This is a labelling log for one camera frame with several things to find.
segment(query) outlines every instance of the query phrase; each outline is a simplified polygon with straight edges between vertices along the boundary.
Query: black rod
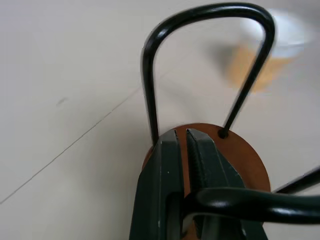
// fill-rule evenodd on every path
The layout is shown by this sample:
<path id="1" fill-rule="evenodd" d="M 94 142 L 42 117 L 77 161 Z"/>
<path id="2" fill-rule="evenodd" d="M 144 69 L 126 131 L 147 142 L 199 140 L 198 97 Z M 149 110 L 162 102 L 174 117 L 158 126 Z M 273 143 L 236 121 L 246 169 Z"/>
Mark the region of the black rod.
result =
<path id="1" fill-rule="evenodd" d="M 279 187 L 274 192 L 281 194 L 295 194 L 316 184 L 320 184 L 320 166 Z"/>
<path id="2" fill-rule="evenodd" d="M 257 222 L 320 224 L 320 196 L 294 196 L 245 188 L 203 188 L 183 200 L 183 222 L 219 215 Z"/>
<path id="3" fill-rule="evenodd" d="M 168 35 L 178 28 L 199 21 L 224 17 L 239 17 L 255 20 L 262 25 L 265 32 L 265 39 L 255 63 L 252 66 L 224 128 L 219 133 L 221 138 L 225 138 L 228 135 L 228 130 L 261 70 L 275 38 L 275 25 L 272 16 L 264 8 L 251 3 L 218 3 L 188 9 L 169 17 L 151 32 L 142 51 L 141 74 L 153 146 L 156 145 L 159 139 L 153 67 L 155 55 L 160 44 Z"/>

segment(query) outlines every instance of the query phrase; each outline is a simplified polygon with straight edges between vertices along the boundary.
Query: white floor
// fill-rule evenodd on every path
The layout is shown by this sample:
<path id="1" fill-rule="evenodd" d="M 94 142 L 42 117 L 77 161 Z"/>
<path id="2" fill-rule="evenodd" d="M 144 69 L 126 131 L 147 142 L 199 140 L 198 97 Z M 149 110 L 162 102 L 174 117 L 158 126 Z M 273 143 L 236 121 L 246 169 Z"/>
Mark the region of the white floor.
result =
<path id="1" fill-rule="evenodd" d="M 151 146 L 141 49 L 166 17 L 212 2 L 1 1 L 0 239 L 128 239 Z M 254 2 L 296 12 L 315 30 L 300 58 L 248 98 L 232 128 L 260 155 L 275 189 L 320 165 L 320 4 Z M 236 23 L 194 24 L 161 46 L 161 133 L 183 123 L 223 124 L 237 91 L 208 53 L 239 37 Z M 264 226 L 271 240 L 320 235 L 320 226 Z"/>

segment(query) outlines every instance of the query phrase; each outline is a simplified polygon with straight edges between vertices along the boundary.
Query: blurry object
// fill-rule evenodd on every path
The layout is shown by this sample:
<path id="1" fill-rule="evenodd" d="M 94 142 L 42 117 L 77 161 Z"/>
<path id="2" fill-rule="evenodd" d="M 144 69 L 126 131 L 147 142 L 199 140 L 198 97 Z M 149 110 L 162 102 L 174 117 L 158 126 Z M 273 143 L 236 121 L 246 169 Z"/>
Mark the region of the blurry object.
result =
<path id="1" fill-rule="evenodd" d="M 307 26 L 296 16 L 284 11 L 270 10 L 276 26 L 276 39 L 271 54 L 257 77 L 253 91 L 261 91 L 267 87 L 285 65 L 294 60 L 311 40 Z M 232 85 L 241 87 L 263 39 L 263 29 L 254 20 L 242 19 L 242 41 L 233 53 L 227 77 Z"/>

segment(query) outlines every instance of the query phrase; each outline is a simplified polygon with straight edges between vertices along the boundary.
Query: black metal tube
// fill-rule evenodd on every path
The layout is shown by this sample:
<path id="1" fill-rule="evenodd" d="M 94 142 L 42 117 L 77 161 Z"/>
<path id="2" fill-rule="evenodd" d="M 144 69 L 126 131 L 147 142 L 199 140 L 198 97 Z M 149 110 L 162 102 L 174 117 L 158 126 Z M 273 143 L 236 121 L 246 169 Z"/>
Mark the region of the black metal tube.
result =
<path id="1" fill-rule="evenodd" d="M 224 17 L 253 19 L 260 23 L 265 31 L 265 39 L 256 61 L 252 66 L 248 78 L 243 85 L 243 88 L 233 106 L 224 128 L 219 133 L 221 138 L 224 138 L 228 135 L 228 130 L 236 118 L 236 115 L 239 112 L 241 105 L 243 104 L 259 71 L 261 70 L 272 48 L 275 38 L 275 25 L 272 16 L 264 8 L 250 3 L 218 3 L 188 9 L 169 17 L 151 32 L 143 47 L 141 58 L 141 74 L 153 146 L 156 145 L 159 139 L 153 70 L 154 58 L 157 49 L 163 40 L 178 28 L 203 20 Z"/>
<path id="2" fill-rule="evenodd" d="M 257 222 L 320 224 L 320 196 L 292 196 L 243 188 L 203 188 L 183 200 L 184 223 L 196 215 Z"/>
<path id="3" fill-rule="evenodd" d="M 279 187 L 274 192 L 280 194 L 295 194 L 316 184 L 320 184 L 320 166 Z"/>

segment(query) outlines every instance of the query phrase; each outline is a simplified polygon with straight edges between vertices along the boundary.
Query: tile floor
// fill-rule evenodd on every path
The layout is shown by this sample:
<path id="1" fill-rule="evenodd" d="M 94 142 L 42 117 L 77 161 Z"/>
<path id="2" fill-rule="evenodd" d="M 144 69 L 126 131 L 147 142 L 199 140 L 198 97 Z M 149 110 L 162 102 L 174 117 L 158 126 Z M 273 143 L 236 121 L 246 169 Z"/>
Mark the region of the tile floor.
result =
<path id="1" fill-rule="evenodd" d="M 143 43 L 164 18 L 212 2 L 0 3 L 1 239 L 128 239 L 151 145 L 139 72 Z M 317 1 L 254 2 L 319 22 Z M 161 46 L 161 133 L 183 123 L 223 124 L 237 91 L 208 49 L 232 44 L 236 24 L 194 24 Z M 266 92 L 252 94 L 232 128 L 258 152 L 273 189 L 320 163 L 319 51 L 314 41 Z M 264 226 L 271 240 L 320 234 L 319 226 Z"/>

